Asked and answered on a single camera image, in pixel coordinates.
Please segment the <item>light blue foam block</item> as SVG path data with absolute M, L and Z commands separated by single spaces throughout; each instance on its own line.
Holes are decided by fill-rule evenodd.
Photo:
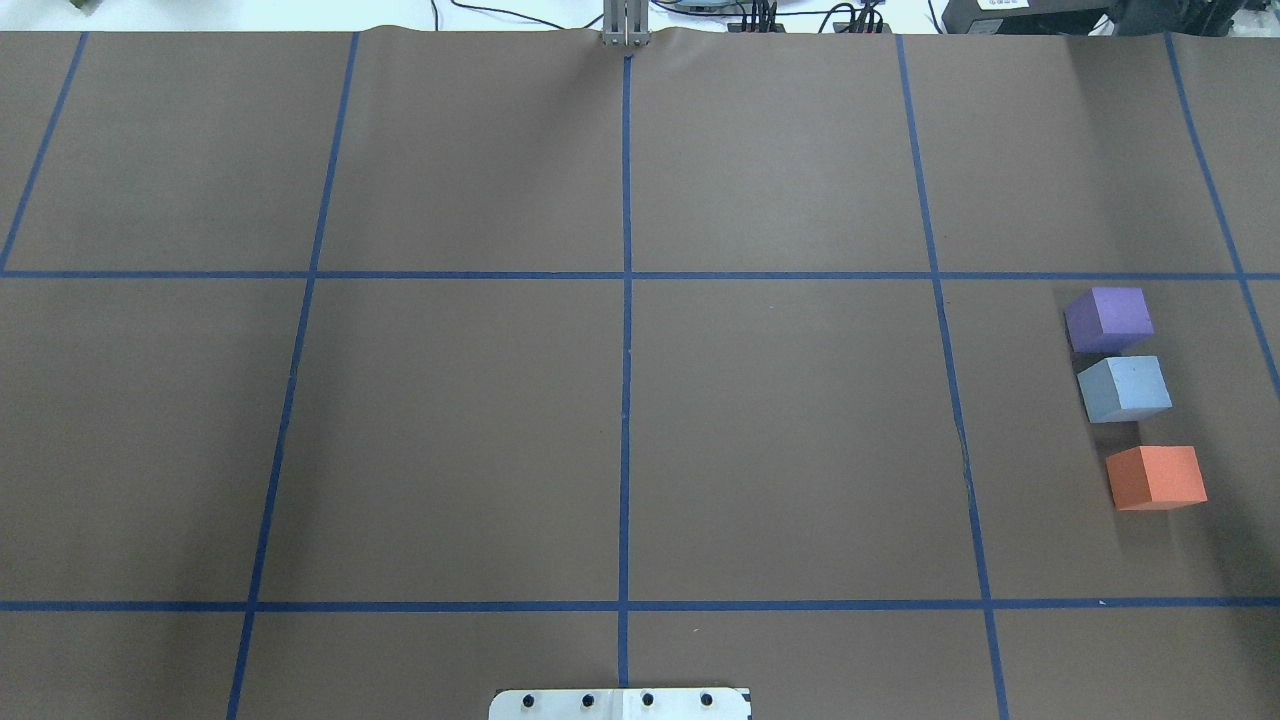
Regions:
M 1076 373 L 1092 424 L 1140 421 L 1172 407 L 1156 356 L 1105 357 Z

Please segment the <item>purple foam block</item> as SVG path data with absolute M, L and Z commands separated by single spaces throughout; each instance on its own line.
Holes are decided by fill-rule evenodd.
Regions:
M 1064 319 L 1076 354 L 1120 354 L 1155 336 L 1139 287 L 1089 288 L 1066 306 Z

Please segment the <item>orange foam block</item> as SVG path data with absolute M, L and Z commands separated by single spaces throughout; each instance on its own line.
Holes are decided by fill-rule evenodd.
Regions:
M 1208 500 L 1192 446 L 1142 445 L 1112 454 L 1103 464 L 1117 511 L 1164 511 Z

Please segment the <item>black laptop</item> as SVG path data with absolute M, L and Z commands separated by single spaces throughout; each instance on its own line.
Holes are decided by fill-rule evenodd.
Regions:
M 947 35 L 1087 36 L 1121 1 L 947 1 Z

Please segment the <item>aluminium frame post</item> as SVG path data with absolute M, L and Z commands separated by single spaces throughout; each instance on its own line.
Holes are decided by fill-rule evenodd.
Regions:
M 650 42 L 650 3 L 605 0 L 602 8 L 602 44 L 607 47 L 643 47 Z

